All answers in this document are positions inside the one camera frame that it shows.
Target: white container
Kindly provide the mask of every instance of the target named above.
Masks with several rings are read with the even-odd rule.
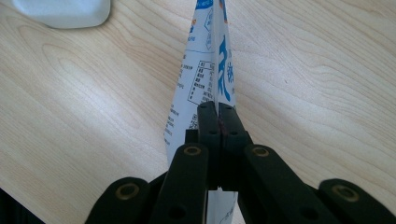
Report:
[[[12,0],[29,18],[53,28],[83,28],[102,24],[110,13],[110,0]]]

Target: wooden table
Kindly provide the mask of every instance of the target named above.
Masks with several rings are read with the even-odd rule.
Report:
[[[0,2],[0,188],[45,222],[82,223],[113,181],[163,173],[195,1],[113,1],[105,24],[77,30]],[[307,184],[344,178],[396,213],[396,2],[227,9],[253,140]]]

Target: white carton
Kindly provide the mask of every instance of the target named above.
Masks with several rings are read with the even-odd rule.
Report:
[[[233,61],[224,0],[197,0],[179,79],[164,132],[168,162],[197,128],[196,108],[214,101],[235,106]],[[231,223],[236,192],[209,191],[207,223]]]

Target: light wood surface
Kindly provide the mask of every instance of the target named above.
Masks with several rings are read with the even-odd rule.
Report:
[[[163,173],[194,6],[118,0],[102,26],[54,30],[0,0],[0,188],[47,223],[82,223],[113,181]],[[344,178],[396,213],[396,2],[229,0],[227,12],[254,142],[307,184]]]

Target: white object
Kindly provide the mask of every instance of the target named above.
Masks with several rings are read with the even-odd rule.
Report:
[[[102,24],[110,13],[110,0],[12,0],[29,18],[53,28],[83,28]]]
[[[180,76],[164,132],[168,162],[197,127],[197,106],[235,106],[233,61],[224,0],[197,0]],[[206,223],[231,224],[237,193],[210,190]]]

